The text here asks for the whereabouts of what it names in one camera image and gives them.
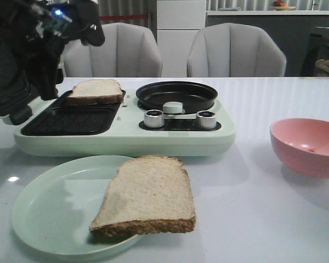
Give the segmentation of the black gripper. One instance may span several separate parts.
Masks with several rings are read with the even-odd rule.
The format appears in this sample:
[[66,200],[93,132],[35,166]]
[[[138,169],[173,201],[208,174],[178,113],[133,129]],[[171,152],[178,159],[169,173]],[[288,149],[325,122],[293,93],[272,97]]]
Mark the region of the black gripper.
[[26,78],[42,100],[56,99],[60,56],[78,39],[104,43],[94,1],[0,1],[0,82]]

